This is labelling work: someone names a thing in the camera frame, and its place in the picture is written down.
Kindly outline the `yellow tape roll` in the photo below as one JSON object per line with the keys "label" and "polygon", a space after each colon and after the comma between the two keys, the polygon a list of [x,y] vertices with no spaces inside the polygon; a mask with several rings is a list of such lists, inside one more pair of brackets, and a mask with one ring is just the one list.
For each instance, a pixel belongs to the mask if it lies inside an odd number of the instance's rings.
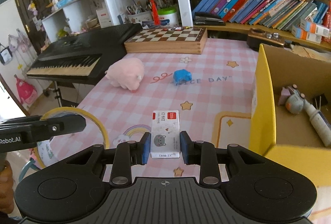
{"label": "yellow tape roll", "polygon": [[86,119],[85,130],[38,142],[37,146],[31,150],[31,157],[37,168],[43,169],[93,144],[103,144],[106,149],[110,148],[106,127],[94,115],[83,109],[55,108],[46,112],[41,119],[54,119],[68,115],[79,115]]}

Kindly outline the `white staples box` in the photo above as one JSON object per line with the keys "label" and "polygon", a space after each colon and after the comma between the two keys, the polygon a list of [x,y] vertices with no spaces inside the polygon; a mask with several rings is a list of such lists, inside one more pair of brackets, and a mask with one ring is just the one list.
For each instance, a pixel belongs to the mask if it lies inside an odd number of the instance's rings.
{"label": "white staples box", "polygon": [[178,110],[153,111],[151,158],[179,158],[180,117]]}

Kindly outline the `white blue spray bottle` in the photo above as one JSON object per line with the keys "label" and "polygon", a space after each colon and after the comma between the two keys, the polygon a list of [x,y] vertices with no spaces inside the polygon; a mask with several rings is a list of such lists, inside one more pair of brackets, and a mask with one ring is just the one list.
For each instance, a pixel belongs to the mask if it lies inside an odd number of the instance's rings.
{"label": "white blue spray bottle", "polygon": [[321,138],[324,146],[330,147],[330,143],[331,143],[330,123],[327,121],[327,119],[322,114],[322,112],[316,109],[308,101],[305,101],[304,109],[307,115],[309,116],[311,125],[314,127],[317,134]]}

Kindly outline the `black electronic keyboard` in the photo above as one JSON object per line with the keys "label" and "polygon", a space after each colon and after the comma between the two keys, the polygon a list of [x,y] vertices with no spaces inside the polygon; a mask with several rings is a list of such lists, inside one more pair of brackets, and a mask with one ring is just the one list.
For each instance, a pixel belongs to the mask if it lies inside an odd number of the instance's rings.
{"label": "black electronic keyboard", "polygon": [[142,30],[139,23],[94,29],[55,41],[42,52],[29,78],[96,85],[105,71],[126,54],[125,42]]}

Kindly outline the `blue toy elephant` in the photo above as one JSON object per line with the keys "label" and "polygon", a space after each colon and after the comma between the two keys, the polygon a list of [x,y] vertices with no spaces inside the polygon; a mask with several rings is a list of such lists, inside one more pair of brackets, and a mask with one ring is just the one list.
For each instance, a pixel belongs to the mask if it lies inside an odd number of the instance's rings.
{"label": "blue toy elephant", "polygon": [[179,84],[181,82],[189,82],[192,80],[192,74],[186,69],[176,70],[173,73],[173,82]]}

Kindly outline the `yellow cardboard box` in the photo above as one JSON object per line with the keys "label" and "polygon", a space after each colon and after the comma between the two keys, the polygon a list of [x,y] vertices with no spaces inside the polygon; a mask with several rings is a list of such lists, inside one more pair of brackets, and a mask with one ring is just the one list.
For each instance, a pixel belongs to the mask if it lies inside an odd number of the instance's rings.
{"label": "yellow cardboard box", "polygon": [[290,51],[261,45],[253,82],[250,150],[308,177],[317,186],[330,185],[330,148],[324,146],[305,111],[293,115],[278,106],[282,87],[296,84],[313,104],[325,94],[321,108],[330,119],[330,62],[303,47]]}

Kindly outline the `grey mouse toy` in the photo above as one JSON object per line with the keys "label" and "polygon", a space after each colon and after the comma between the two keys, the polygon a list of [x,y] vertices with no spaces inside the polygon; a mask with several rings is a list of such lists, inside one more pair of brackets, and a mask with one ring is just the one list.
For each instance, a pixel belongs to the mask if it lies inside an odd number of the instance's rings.
{"label": "grey mouse toy", "polygon": [[282,87],[278,99],[278,106],[284,106],[293,115],[299,114],[305,104],[305,95],[301,93],[296,84]]}

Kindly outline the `wooden chess board box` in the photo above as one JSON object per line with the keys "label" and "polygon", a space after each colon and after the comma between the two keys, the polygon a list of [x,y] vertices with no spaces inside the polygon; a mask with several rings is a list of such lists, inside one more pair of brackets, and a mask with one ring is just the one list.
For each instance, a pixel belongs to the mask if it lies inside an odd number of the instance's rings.
{"label": "wooden chess board box", "polygon": [[207,30],[199,27],[144,29],[125,41],[128,53],[201,54]]}

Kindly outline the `brown wooden box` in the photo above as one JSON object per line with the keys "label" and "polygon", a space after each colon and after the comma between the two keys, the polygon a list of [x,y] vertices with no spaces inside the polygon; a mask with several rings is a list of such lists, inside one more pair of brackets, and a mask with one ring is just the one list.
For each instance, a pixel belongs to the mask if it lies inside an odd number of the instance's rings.
{"label": "brown wooden box", "polygon": [[247,34],[247,45],[255,51],[259,51],[260,44],[283,48],[285,39],[277,32],[268,32],[262,29],[251,28]]}

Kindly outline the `black binder clip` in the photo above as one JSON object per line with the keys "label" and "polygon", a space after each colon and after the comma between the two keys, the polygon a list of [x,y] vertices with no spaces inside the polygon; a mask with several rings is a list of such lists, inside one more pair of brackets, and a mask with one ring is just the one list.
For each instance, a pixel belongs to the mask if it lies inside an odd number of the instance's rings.
{"label": "black binder clip", "polygon": [[313,97],[313,106],[318,110],[321,110],[324,106],[328,106],[328,103],[324,93]]}

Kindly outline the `black stapler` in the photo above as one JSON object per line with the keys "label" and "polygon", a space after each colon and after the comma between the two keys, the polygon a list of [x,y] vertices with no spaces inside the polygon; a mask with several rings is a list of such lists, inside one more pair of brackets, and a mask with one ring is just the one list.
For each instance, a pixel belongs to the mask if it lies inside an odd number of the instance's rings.
{"label": "black stapler", "polygon": [[196,12],[194,15],[194,25],[196,26],[225,26],[226,23],[217,14],[207,12]]}

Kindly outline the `green lid white jar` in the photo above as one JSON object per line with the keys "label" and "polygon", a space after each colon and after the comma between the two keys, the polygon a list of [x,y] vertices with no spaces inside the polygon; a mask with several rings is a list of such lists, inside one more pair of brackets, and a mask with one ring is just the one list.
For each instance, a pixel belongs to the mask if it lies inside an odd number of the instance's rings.
{"label": "green lid white jar", "polygon": [[159,9],[158,17],[163,28],[179,26],[178,13],[175,6]]}

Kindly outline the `orange white medicine box lower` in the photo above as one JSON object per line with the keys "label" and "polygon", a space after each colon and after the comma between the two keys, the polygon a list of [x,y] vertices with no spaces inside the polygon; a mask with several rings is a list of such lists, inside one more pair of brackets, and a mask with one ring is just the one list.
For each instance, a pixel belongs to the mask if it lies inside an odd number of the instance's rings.
{"label": "orange white medicine box lower", "polygon": [[322,36],[307,32],[298,26],[292,26],[291,33],[298,39],[314,42],[317,44],[320,44],[322,40]]}

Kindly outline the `orange white medicine box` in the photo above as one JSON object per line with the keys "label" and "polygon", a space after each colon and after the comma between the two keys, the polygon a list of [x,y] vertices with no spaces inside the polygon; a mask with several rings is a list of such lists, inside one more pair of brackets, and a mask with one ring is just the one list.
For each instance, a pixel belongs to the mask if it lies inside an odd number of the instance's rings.
{"label": "orange white medicine box", "polygon": [[301,19],[300,27],[306,32],[310,32],[312,34],[317,34],[322,37],[329,37],[330,31],[327,27],[316,24],[314,22],[310,22],[306,19]]}
{"label": "orange white medicine box", "polygon": [[314,42],[317,44],[320,44],[322,40],[322,36],[307,32],[298,26],[292,26],[291,33],[298,39]]}

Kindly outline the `orange white medicine box upper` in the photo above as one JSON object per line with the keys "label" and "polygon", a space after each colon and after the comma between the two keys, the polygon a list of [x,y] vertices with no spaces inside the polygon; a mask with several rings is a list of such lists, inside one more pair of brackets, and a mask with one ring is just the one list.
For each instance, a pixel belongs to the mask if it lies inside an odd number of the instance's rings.
{"label": "orange white medicine box upper", "polygon": [[317,34],[322,37],[329,37],[330,31],[327,27],[316,24],[314,22],[310,22],[306,19],[301,19],[300,27],[306,32],[310,32],[312,34]]}

